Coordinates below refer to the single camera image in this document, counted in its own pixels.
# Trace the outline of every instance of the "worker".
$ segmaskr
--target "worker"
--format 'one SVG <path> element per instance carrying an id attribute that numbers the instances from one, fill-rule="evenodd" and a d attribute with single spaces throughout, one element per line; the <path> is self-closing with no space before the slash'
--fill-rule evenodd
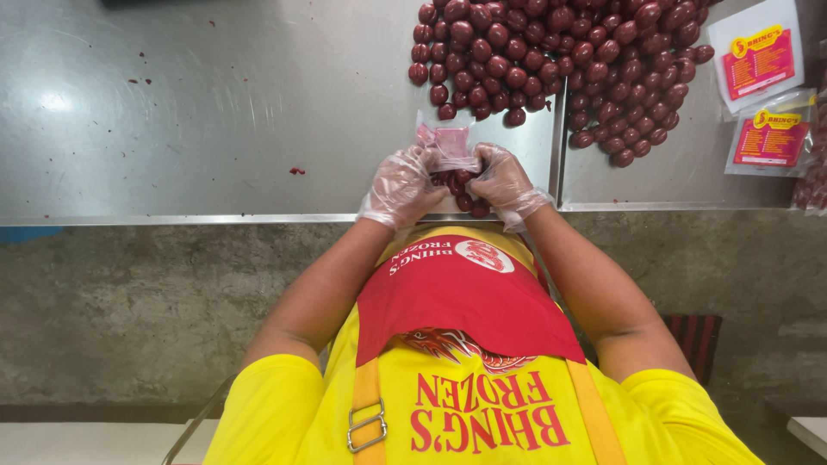
<path id="1" fill-rule="evenodd" d="M 467 187 L 504 227 L 410 229 L 448 195 L 429 176 L 441 154 L 386 158 L 355 224 L 253 339 L 204 463 L 760 464 L 632 279 L 513 154 L 473 153 L 487 168 Z M 600 369 L 538 260 L 504 232 L 519 228 Z"/>

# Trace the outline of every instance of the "bhing's label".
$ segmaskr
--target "bhing's label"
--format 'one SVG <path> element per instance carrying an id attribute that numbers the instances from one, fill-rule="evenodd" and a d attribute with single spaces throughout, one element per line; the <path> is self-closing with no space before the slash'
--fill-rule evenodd
<path id="1" fill-rule="evenodd" d="M 724 56 L 724 73 L 733 100 L 795 76 L 790 30 L 776 24 L 735 39 L 732 51 Z"/>
<path id="2" fill-rule="evenodd" d="M 795 166 L 810 129 L 798 113 L 761 110 L 743 122 L 735 163 L 743 165 Z"/>

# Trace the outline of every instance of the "yellow logo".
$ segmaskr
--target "yellow logo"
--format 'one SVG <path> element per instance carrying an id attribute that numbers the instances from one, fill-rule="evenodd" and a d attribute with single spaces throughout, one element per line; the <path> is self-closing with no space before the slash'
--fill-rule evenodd
<path id="1" fill-rule="evenodd" d="M 753 126 L 756 129 L 761 129 L 767 124 L 772 129 L 790 129 L 797 126 L 801 122 L 801 115 L 797 113 L 770 113 L 767 110 L 761 110 L 753 118 Z"/>
<path id="2" fill-rule="evenodd" d="M 735 58 L 743 58 L 747 50 L 761 50 L 775 43 L 776 39 L 784 32 L 780 24 L 768 27 L 758 34 L 750 37 L 739 37 L 732 41 L 732 54 Z"/>

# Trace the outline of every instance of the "metal buckle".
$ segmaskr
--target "metal buckle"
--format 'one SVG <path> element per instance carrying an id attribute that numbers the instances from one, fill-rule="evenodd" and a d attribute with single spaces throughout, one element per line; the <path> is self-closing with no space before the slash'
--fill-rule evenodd
<path id="1" fill-rule="evenodd" d="M 361 451 L 363 448 L 368 448 L 368 447 L 372 446 L 373 444 L 378 443 L 379 441 L 384 439 L 385 436 L 388 435 L 388 424 L 385 423 L 385 402 L 382 400 L 381 397 L 379 398 L 379 408 L 380 408 L 379 414 L 373 415 L 370 418 L 364 419 L 364 420 L 360 421 L 357 424 L 353 424 L 353 409 L 351 409 L 351 412 L 347 417 L 347 423 L 348 423 L 348 425 L 350 425 L 350 428 L 347 429 L 347 448 L 351 451 L 351 453 L 357 453 L 357 452 Z M 353 447 L 353 438 L 351 437 L 351 433 L 353 433 L 357 429 L 359 429 L 359 428 L 361 428 L 361 427 L 363 427 L 367 424 L 373 423 L 374 421 L 379 421 L 380 422 L 379 426 L 380 426 L 380 428 L 382 428 L 382 434 L 378 438 L 371 439 L 370 441 L 362 444 L 361 446 Z"/>

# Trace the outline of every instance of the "plastic glove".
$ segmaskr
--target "plastic glove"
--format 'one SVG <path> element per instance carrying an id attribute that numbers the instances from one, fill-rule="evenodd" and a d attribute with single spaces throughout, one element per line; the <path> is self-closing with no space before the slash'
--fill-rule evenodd
<path id="1" fill-rule="evenodd" d="M 437 149 L 411 146 L 385 158 L 356 218 L 370 218 L 395 231 L 413 226 L 450 194 L 448 187 L 434 187 L 428 175 L 439 157 Z"/>
<path id="2" fill-rule="evenodd" d="M 485 160 L 488 168 L 480 177 L 469 181 L 473 194 L 488 200 L 497 216 L 505 223 L 504 230 L 522 230 L 523 220 L 554 198 L 543 189 L 534 187 L 517 157 L 495 144 L 480 143 L 474 147 L 474 156 Z"/>

